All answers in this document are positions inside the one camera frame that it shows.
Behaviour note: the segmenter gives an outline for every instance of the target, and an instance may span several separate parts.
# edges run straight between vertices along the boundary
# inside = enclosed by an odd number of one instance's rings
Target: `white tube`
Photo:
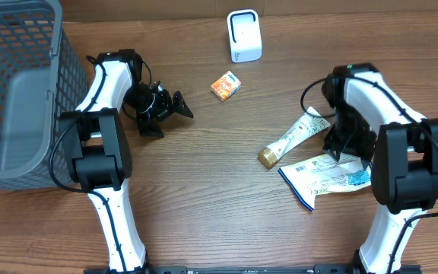
[[[308,113],[320,116],[313,107],[309,107]],[[330,127],[330,123],[324,118],[312,117],[304,113],[290,129],[278,141],[267,145],[258,152],[258,159],[267,167],[272,168],[292,148],[301,142]]]

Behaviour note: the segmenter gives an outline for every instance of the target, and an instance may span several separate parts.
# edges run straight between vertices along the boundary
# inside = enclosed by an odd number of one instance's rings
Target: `orange packet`
[[[241,81],[232,72],[226,72],[215,83],[211,84],[211,90],[223,102],[241,88]]]

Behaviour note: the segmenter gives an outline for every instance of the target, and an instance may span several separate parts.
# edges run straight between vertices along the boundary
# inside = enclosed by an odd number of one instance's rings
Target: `wooden table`
[[[153,264],[351,260],[373,220],[371,191],[320,196],[309,212],[277,172],[320,155],[325,132],[270,171],[256,158],[301,115],[303,89],[336,65],[372,62],[406,103],[438,117],[438,11],[265,17],[261,26],[262,58],[232,64],[224,19],[65,25],[82,62],[87,54],[135,48],[154,80],[180,90],[195,115],[161,123],[166,136],[159,140],[140,138],[122,117],[133,154],[132,208]],[[92,78],[91,65],[85,66]],[[243,87],[222,103],[209,86],[228,70]],[[331,111],[319,89],[306,101],[321,113]],[[86,196],[58,189],[0,191],[0,273],[80,273],[107,261]],[[417,226],[403,262],[438,273],[438,218]]]

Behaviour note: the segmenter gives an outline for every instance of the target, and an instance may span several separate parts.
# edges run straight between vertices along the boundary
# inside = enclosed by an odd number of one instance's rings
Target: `gold cap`
[[[266,168],[272,168],[277,162],[277,156],[270,148],[263,148],[258,152],[258,159],[265,165]]]

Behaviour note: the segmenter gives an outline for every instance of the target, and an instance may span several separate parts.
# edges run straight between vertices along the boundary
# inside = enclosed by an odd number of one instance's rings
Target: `gray plastic basket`
[[[0,189],[54,186],[47,162],[57,118],[86,93],[58,1],[0,0]],[[70,181],[61,148],[55,172]]]

